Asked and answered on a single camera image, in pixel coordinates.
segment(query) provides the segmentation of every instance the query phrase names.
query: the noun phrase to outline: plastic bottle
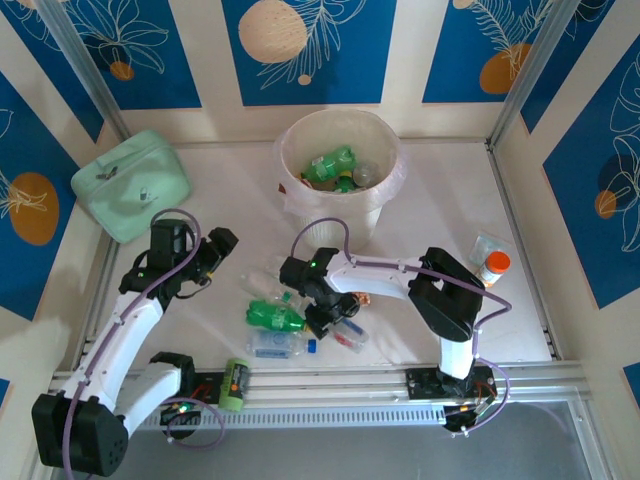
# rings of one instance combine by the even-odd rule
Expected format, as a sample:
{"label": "plastic bottle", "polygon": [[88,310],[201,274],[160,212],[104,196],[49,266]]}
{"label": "plastic bottle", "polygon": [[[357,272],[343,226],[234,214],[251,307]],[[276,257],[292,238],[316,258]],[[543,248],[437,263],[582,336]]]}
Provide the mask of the plastic bottle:
{"label": "plastic bottle", "polygon": [[353,181],[358,187],[370,188],[380,181],[380,168],[377,163],[360,162],[353,169]]}
{"label": "plastic bottle", "polygon": [[268,273],[261,270],[251,270],[241,278],[242,287],[251,295],[276,305],[291,307],[298,314],[303,313],[302,297],[295,290],[282,285]]}
{"label": "plastic bottle", "polygon": [[309,168],[302,177],[313,183],[322,183],[336,178],[340,172],[353,171],[356,167],[356,157],[349,145],[344,145],[311,161]]}
{"label": "plastic bottle", "polygon": [[316,353],[315,339],[305,340],[296,333],[267,332],[251,333],[247,350],[259,358],[291,358],[303,353]]}
{"label": "plastic bottle", "polygon": [[304,318],[289,307],[253,300],[247,310],[247,323],[276,332],[299,332],[305,329]]}
{"label": "plastic bottle", "polygon": [[494,283],[509,270],[511,259],[504,252],[491,252],[482,264],[476,277],[478,277],[486,288],[492,287]]}
{"label": "plastic bottle", "polygon": [[332,323],[327,328],[336,342],[355,353],[360,353],[369,340],[367,332],[346,318],[340,323]]}
{"label": "plastic bottle", "polygon": [[349,170],[340,172],[340,175],[338,175],[338,181],[336,182],[336,186],[333,191],[336,193],[353,192],[356,189],[356,184],[353,183],[352,176],[353,174]]}

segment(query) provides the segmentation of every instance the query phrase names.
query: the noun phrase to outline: bottle cap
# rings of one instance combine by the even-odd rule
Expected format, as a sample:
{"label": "bottle cap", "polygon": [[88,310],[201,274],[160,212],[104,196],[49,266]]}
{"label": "bottle cap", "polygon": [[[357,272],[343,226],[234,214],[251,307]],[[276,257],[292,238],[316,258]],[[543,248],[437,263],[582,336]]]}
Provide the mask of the bottle cap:
{"label": "bottle cap", "polygon": [[487,268],[493,273],[504,273],[510,266],[511,259],[504,252],[492,252],[487,258]]}

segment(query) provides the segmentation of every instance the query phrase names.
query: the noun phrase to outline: trash bin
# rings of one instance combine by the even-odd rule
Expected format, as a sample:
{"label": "trash bin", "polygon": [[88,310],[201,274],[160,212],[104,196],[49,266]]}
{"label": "trash bin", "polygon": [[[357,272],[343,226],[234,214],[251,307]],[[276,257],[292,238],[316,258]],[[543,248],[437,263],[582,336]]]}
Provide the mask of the trash bin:
{"label": "trash bin", "polygon": [[[374,162],[379,183],[353,193],[313,190],[296,178],[309,163],[334,149],[350,145],[358,161]],[[400,140],[377,115],[360,110],[322,110],[300,119],[276,141],[275,170],[284,187],[284,210],[302,230],[323,217],[338,217],[349,225],[352,251],[369,242],[385,203],[396,196],[406,177]],[[342,248],[344,232],[335,222],[312,227],[304,236],[314,248]]]}

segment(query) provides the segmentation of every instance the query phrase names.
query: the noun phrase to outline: white table surface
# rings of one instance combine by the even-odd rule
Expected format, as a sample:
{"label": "white table surface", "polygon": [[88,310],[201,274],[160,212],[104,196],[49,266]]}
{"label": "white table surface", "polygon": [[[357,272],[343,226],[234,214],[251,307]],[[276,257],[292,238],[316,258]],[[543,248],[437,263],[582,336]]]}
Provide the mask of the white table surface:
{"label": "white table surface", "polygon": [[[430,246],[438,246],[470,267],[467,256],[480,230],[513,245],[483,144],[405,144],[410,154],[409,176],[398,196],[383,208],[370,244],[357,253],[402,258],[421,256]],[[315,355],[289,360],[251,358],[245,351],[250,328],[244,312],[252,297],[241,289],[240,275],[252,266],[264,265],[272,254],[286,255],[297,233],[282,211],[271,172],[271,147],[206,146],[183,148],[179,154],[194,186],[182,208],[198,218],[205,233],[228,227],[240,241],[214,274],[211,287],[190,300],[171,303],[133,368],[143,368],[159,351],[191,355],[197,368],[222,368],[230,357],[248,358],[252,366],[267,368],[437,363],[438,341],[413,304],[377,296],[354,318],[371,337],[360,354],[327,337],[319,342]],[[120,279],[148,246],[148,233],[121,246],[101,325],[111,313]],[[297,256],[310,258],[312,253],[301,244]],[[520,258],[515,248],[510,254],[512,267],[492,292],[505,297],[514,308],[484,328],[479,351],[500,362],[550,360]],[[481,315],[496,308],[485,300]]]}

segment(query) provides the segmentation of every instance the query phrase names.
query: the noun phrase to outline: white robotic arm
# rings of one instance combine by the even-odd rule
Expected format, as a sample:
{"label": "white robotic arm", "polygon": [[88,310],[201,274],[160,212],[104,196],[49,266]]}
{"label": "white robotic arm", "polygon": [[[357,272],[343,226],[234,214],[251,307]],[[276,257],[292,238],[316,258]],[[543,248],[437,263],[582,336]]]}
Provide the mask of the white robotic arm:
{"label": "white robotic arm", "polygon": [[[395,264],[397,270],[388,267],[358,266],[359,262],[369,265]],[[336,292],[367,292],[409,300],[409,284],[416,279],[418,272],[407,270],[407,266],[420,268],[422,261],[418,257],[391,260],[361,255],[353,255],[349,261],[341,251],[329,262],[325,279],[327,285]],[[454,378],[466,378],[473,364],[473,341],[453,342],[443,337],[438,339],[440,371]]]}
{"label": "white robotic arm", "polygon": [[[120,465],[129,437],[168,397],[190,396],[195,368],[186,355],[162,352],[151,359],[132,386],[121,392],[131,364],[149,332],[160,321],[182,284],[201,287],[238,239],[216,228],[200,239],[181,220],[159,220],[151,226],[150,249],[123,277],[121,295],[91,351],[56,395],[40,395],[31,415],[44,465],[111,475]],[[147,257],[146,266],[140,264]],[[68,453],[63,445],[69,446]]]}
{"label": "white robotic arm", "polygon": [[444,250],[431,248],[424,257],[387,259],[347,256],[344,251],[321,248],[309,262],[289,257],[280,280],[314,298],[305,313],[316,336],[344,316],[354,315],[358,305],[348,292],[367,292],[410,300],[440,341],[440,371],[454,379],[468,377],[473,365],[473,324],[482,297],[459,286],[420,273],[421,268],[441,271],[474,287],[482,283]]}

